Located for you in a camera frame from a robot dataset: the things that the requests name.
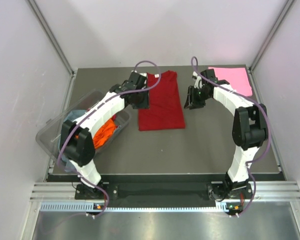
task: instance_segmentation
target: folded red shirt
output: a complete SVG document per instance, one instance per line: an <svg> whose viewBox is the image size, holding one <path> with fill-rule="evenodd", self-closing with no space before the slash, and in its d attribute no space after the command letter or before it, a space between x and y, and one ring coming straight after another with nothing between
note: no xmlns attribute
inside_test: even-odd
<svg viewBox="0 0 300 240"><path fill-rule="evenodd" d="M158 78L148 74L148 86ZM138 110L139 131L184 129L186 127L180 103L177 73L166 71L160 83L149 91L149 109Z"/></svg>

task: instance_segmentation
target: orange clothing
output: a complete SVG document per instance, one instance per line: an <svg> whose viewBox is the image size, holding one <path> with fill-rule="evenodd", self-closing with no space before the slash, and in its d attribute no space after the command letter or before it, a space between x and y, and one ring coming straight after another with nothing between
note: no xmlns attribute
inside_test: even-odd
<svg viewBox="0 0 300 240"><path fill-rule="evenodd" d="M115 122L110 118L94 135L93 145L94 149L103 146L106 141L111 138L116 130Z"/></svg>

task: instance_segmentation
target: pink towel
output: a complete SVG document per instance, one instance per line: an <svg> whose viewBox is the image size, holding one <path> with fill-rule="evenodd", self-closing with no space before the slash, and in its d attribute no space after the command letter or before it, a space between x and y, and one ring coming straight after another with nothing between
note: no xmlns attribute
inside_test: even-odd
<svg viewBox="0 0 300 240"><path fill-rule="evenodd" d="M252 88L244 67L222 68L210 66L209 69L214 69L215 76L218 80L227 80L237 93L247 97L252 96Z"/></svg>

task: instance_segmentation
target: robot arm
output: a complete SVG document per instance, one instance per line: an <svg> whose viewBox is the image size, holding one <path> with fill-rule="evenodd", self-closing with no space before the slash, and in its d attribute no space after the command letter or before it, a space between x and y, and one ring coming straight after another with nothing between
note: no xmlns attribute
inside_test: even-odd
<svg viewBox="0 0 300 240"><path fill-rule="evenodd" d="M139 74L133 71L128 80L124 81L123 84L116 84L111 87L105 97L94 105L85 115L77 118L75 121L67 120L63 123L60 137L60 143L62 145L76 124L91 114L92 111L95 111L80 125L75 134L71 137L63 153L70 159L82 177L81 181L87 186L93 188L93 185L96 186L101 180L101 176L93 161L96 152L93 137L98 130L113 115L129 105L134 109L149 107L149 91L115 95L126 91L139 90L146 86L147 74Z"/></svg>
<svg viewBox="0 0 300 240"><path fill-rule="evenodd" d="M231 112L234 117L232 138L236 146L233 161L225 175L223 186L226 193L246 188L249 179L247 167L251 166L251 164L247 166L246 163L254 159L263 142L268 139L266 121L252 102L232 94L231 92L234 90L231 85L225 80L218 80L213 69L205 70L201 72L201 75L229 89L230 92L204 82L193 72L192 77L195 79L195 84L188 88L184 108L203 108L206 100L213 98Z"/></svg>

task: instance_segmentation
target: white panel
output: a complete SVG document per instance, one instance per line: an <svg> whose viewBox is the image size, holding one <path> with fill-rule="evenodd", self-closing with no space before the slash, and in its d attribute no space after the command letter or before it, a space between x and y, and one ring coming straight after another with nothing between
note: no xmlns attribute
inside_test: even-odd
<svg viewBox="0 0 300 240"><path fill-rule="evenodd" d="M73 68L251 64L284 0L36 0Z"/></svg>
<svg viewBox="0 0 300 240"><path fill-rule="evenodd" d="M0 240L17 239L47 154L35 136L70 76L25 0L0 1Z"/></svg>
<svg viewBox="0 0 300 240"><path fill-rule="evenodd" d="M300 187L300 0L255 70L288 176Z"/></svg>

